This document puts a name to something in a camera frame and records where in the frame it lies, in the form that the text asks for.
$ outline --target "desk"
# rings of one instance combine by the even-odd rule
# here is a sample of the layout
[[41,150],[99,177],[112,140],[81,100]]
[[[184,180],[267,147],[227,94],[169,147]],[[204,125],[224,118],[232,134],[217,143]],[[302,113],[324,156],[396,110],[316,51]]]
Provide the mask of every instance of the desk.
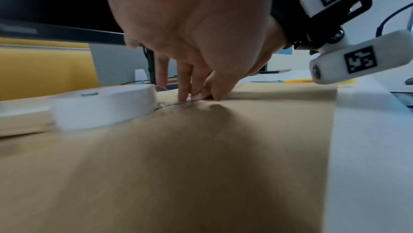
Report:
[[[241,82],[310,77],[291,71]],[[324,231],[413,232],[413,114],[370,76],[338,90]]]

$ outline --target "white tape roll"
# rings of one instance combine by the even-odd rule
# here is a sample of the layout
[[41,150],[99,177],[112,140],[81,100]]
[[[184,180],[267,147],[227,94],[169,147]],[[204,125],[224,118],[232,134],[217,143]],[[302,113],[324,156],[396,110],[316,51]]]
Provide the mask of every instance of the white tape roll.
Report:
[[61,130],[81,130],[125,122],[158,107],[155,86],[113,86],[64,93],[51,98],[51,110]]

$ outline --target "black monitor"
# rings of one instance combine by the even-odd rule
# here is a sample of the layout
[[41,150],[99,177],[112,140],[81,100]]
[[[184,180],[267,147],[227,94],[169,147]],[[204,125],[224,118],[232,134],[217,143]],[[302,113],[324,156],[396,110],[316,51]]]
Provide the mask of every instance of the black monitor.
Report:
[[0,37],[125,44],[107,0],[0,0]]

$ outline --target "yellow wall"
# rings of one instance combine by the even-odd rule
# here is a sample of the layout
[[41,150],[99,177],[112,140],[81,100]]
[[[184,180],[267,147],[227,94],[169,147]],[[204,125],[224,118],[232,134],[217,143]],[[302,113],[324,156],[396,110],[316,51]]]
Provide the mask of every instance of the yellow wall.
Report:
[[[89,48],[88,44],[0,38],[0,44]],[[1,48],[0,100],[98,87],[90,51]]]

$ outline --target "hand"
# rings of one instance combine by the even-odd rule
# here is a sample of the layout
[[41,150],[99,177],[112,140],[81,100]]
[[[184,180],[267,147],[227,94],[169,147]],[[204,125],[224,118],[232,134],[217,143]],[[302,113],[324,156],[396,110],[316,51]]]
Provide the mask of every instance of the hand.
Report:
[[260,63],[271,0],[108,1],[126,44],[158,54],[161,84],[167,60],[176,59],[180,100],[198,94],[212,70],[210,91],[222,100]]
[[[275,21],[272,16],[268,17],[267,34],[264,45],[261,48],[259,56],[254,66],[248,71],[246,76],[258,72],[267,62],[271,56],[286,45],[287,38],[281,26]],[[192,100],[203,100],[212,95],[212,85],[216,82],[216,74],[212,72],[204,83],[201,92],[197,95],[192,95]]]

